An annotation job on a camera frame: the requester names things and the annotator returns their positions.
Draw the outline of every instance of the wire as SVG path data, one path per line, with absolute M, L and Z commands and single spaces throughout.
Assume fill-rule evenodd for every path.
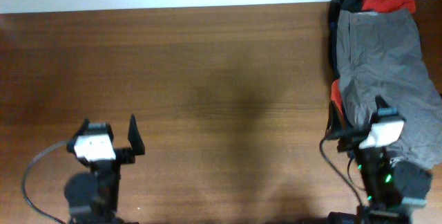
M 339 169 L 338 168 L 336 168 L 335 166 L 334 166 L 334 164 L 329 160 L 329 158 L 325 155 L 325 153 L 324 153 L 324 149 L 323 149 L 323 145 L 324 145 L 324 142 L 325 142 L 325 140 L 327 139 L 327 136 L 325 136 L 320 142 L 319 142 L 319 151 L 320 151 L 320 154 L 321 155 L 323 155 L 323 158 L 324 158 L 324 160 L 325 160 L 325 162 L 327 162 L 329 165 L 330 165 L 330 167 L 345 181 L 345 183 L 347 183 L 347 185 L 348 185 L 348 187 L 350 187 L 351 189 L 352 189 L 352 191 L 353 191 L 353 193 L 354 193 L 354 195 L 357 197 L 357 199 L 358 199 L 358 202 L 359 202 L 359 205 L 363 205 L 363 203 L 362 203 L 362 199 L 361 199 L 361 197 L 359 196 L 359 194 L 358 194 L 358 192 L 356 191 L 356 189 L 353 187 L 353 185 L 352 185 L 352 183 L 350 182 L 350 181 L 348 181 L 348 179 L 344 176 L 344 174 L 342 174 L 340 171 L 339 171 Z
M 43 158 L 46 154 L 50 153 L 51 151 L 53 151 L 57 148 L 60 148 L 64 145 L 66 145 L 68 142 L 69 142 L 69 140 L 60 141 L 56 144 L 49 146 L 48 148 L 46 148 L 45 150 L 40 152 L 38 155 L 36 155 L 34 157 L 34 159 L 32 159 L 32 161 L 26 167 L 26 170 L 23 174 L 23 178 L 21 179 L 21 193 L 23 194 L 23 198 L 25 199 L 26 203 L 31 208 L 33 208 L 37 213 L 39 213 L 42 216 L 45 216 L 46 218 L 49 218 L 57 223 L 60 223 L 60 224 L 66 224 L 66 223 L 64 221 L 58 219 L 57 217 L 51 216 L 50 214 L 43 212 L 43 210 L 39 209 L 37 206 L 34 205 L 34 203 L 32 203 L 32 201 L 28 197 L 28 194 L 26 193 L 25 185 L 26 185 L 26 178 L 28 177 L 29 171 L 32 169 L 32 167 L 35 165 L 35 163 L 38 160 L 40 160 L 41 158 Z
M 352 176 L 350 176 L 350 165 L 352 165 L 353 159 L 354 159 L 354 158 L 350 158 L 350 160 L 348 161 L 348 165 L 347 165 L 347 176 L 348 176 L 348 178 L 350 179 L 350 182 L 352 182 L 353 186 L 355 186 L 355 187 L 356 187 L 357 189 L 359 189 L 359 190 L 365 191 L 365 188 L 356 185 L 356 183 L 354 183 L 354 181 L 353 181 L 353 179 L 352 179 Z

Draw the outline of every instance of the wood grain surface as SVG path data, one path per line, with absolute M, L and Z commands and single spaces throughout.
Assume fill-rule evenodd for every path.
M 442 3 L 417 1 L 442 91 Z M 356 211 L 321 158 L 331 71 L 327 3 L 0 15 L 0 223 L 49 223 L 21 197 L 26 164 L 87 117 L 115 146 L 131 113 L 146 155 L 122 167 L 119 216 L 141 223 L 264 223 Z M 326 152 L 345 170 L 347 158 Z M 36 205 L 68 219 L 60 149 L 31 172 Z M 352 167 L 357 176 L 357 169 Z M 416 223 L 442 219 L 442 167 Z

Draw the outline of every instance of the black fabric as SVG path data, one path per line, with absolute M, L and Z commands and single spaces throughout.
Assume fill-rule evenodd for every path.
M 336 59 L 336 39 L 338 30 L 339 12 L 341 10 L 347 10 L 355 13 L 362 10 L 362 0 L 332 0 L 329 7 L 329 63 L 331 69 L 333 69 L 333 80 L 339 79 L 340 75 L 337 68 Z

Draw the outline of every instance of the red cloth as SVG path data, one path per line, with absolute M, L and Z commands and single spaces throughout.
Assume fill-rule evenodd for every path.
M 330 99 L 332 100 L 332 102 L 334 102 L 334 104 L 338 107 L 340 114 L 343 114 L 343 99 L 340 97 L 340 92 L 339 92 L 339 88 L 338 88 L 338 83 L 339 83 L 339 79 L 337 79 L 336 81 L 334 81 L 331 84 L 331 95 L 330 95 Z
M 362 11 L 374 10 L 380 13 L 394 12 L 407 8 L 410 13 L 416 12 L 414 0 L 362 0 Z

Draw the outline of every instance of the gray pants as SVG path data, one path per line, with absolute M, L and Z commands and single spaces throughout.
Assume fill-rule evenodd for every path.
M 430 169 L 442 161 L 442 99 L 422 60 L 419 31 L 408 10 L 388 14 L 341 10 L 336 42 L 339 91 L 351 124 L 367 124 L 381 95 L 406 122 L 387 147 Z

